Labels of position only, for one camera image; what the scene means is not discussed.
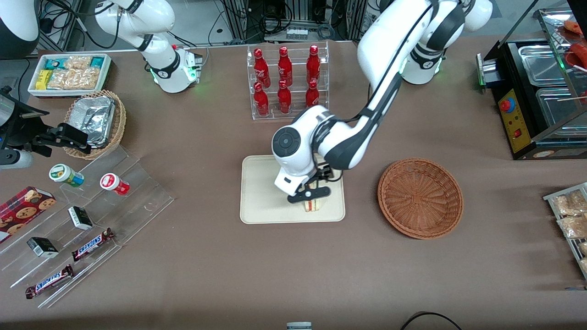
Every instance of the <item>coca-cola bottle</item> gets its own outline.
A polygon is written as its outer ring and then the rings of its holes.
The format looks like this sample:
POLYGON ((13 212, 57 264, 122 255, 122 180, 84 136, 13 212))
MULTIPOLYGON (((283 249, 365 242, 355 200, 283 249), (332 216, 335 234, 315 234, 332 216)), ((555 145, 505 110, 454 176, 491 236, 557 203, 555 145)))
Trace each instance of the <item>coca-cola bottle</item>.
POLYGON ((259 116, 269 116, 269 99, 263 90, 263 86, 260 82, 255 82, 253 87, 255 88, 255 94, 253 94, 253 98, 255 99, 255 107, 257 108, 259 116))
POLYGON ((292 60, 288 56, 288 48, 279 48, 279 62, 277 63, 279 69, 279 79, 285 79, 288 86, 294 83, 294 71, 292 69, 292 60))
POLYGON ((269 66, 263 58, 263 51, 257 48, 253 51, 253 54, 255 55, 255 76, 257 76, 257 81, 262 83, 264 88, 269 88, 271 86, 269 66))
POLYGON ((306 107, 315 106, 318 104, 318 99, 320 98, 320 92, 316 89, 318 82, 316 79, 310 80, 308 83, 308 91, 306 91, 306 107))
POLYGON ((277 92, 279 99, 279 111, 283 114, 288 114, 291 111, 292 93, 288 89, 288 84, 285 79, 279 81, 279 91, 277 92))
POLYGON ((310 56, 306 62, 306 70, 308 72, 308 83, 312 79, 320 80, 320 58, 318 58, 318 46, 316 45, 310 46, 310 56))

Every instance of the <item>red button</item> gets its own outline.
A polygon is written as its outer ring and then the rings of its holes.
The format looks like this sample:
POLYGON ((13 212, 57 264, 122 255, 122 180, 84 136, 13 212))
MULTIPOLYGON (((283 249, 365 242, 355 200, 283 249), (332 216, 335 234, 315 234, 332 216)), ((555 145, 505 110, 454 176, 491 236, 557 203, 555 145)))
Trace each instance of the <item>red button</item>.
POLYGON ((503 112, 508 111, 511 108, 512 104, 508 100, 503 100, 500 103, 500 110, 503 112))

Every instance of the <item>sausage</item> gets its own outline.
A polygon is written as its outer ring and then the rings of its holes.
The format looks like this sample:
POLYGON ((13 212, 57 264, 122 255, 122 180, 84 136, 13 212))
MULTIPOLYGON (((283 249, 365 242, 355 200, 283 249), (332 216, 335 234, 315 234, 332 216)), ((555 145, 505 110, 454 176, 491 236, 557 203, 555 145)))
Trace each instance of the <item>sausage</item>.
POLYGON ((581 66, 583 68, 587 67, 587 46, 583 45, 582 43, 574 43, 569 48, 569 51, 574 53, 579 58, 579 60, 581 60, 581 66))
POLYGON ((578 35, 583 35, 583 31, 581 30, 581 27, 579 26, 579 24, 577 22, 566 20, 565 21, 565 29, 567 29, 571 32, 575 32, 578 35))

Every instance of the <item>brown table surface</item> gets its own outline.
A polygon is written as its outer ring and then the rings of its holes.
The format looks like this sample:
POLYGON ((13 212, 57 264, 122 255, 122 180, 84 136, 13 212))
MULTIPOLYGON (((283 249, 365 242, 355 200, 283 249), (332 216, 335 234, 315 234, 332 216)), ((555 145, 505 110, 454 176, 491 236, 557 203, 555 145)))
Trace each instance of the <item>brown table surface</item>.
MULTIPOLYGON (((203 82, 175 95, 153 83, 138 52, 111 53, 108 87, 128 111, 123 145, 177 199, 49 309, 0 273, 0 328, 399 329, 428 310, 464 329, 585 329, 587 292, 563 291, 584 282, 542 196, 587 181, 587 163, 511 160, 491 93, 474 90, 475 54, 494 41, 461 38, 431 83, 402 86, 363 161, 345 173, 346 217, 312 224, 239 219, 241 162, 271 154, 283 125, 251 119, 246 47, 212 49, 203 82), (448 236, 406 237, 379 210, 382 171, 406 157, 434 160, 460 184, 463 219, 448 236)), ((356 47, 331 42, 330 55, 330 109, 351 117, 367 91, 356 47)), ((29 104, 56 124, 71 102, 29 104)), ((50 166, 86 163, 53 154, 0 172, 0 200, 27 185, 56 190, 50 166)))

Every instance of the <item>wicker basket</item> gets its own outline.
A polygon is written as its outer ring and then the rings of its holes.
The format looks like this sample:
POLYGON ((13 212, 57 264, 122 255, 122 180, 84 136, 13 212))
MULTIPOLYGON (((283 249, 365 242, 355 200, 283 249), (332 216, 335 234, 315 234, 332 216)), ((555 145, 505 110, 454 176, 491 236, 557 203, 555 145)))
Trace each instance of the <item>wicker basket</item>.
POLYGON ((450 233, 463 215, 463 194, 456 180, 426 159, 408 158, 390 165, 379 180, 377 197, 397 230, 421 240, 450 233))
MULTIPOLYGON (((122 140, 122 135, 124 134, 124 125, 126 124, 126 110, 124 109, 124 104, 120 101, 116 94, 112 93, 109 90, 101 90, 99 92, 91 93, 83 98, 87 97, 99 97, 99 96, 108 96, 111 97, 116 102, 116 108, 114 110, 114 118, 112 118, 112 128, 110 129, 110 136, 108 137, 108 145, 102 149, 92 149, 90 154, 84 154, 79 150, 73 148, 64 148, 65 152, 73 157, 83 158, 87 160, 93 160, 98 158, 99 155, 107 152, 108 150, 115 148, 118 146, 120 141, 122 140)), ((68 113, 65 115, 65 122, 69 121, 69 116, 72 113, 73 106, 75 102, 69 107, 68 113)))

